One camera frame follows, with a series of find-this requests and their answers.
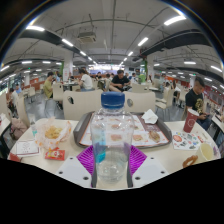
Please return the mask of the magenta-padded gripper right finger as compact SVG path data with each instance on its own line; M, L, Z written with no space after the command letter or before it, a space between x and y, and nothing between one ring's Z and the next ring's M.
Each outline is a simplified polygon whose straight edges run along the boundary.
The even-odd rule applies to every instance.
M127 186L143 187L168 175L167 170L154 156L146 156L132 146L127 168Z

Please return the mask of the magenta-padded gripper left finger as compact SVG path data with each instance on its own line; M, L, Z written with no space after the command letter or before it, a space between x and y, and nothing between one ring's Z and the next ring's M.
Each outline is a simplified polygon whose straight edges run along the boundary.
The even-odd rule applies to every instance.
M84 188L95 188L97 176L93 147L89 146L78 156L69 156L56 171L56 175Z

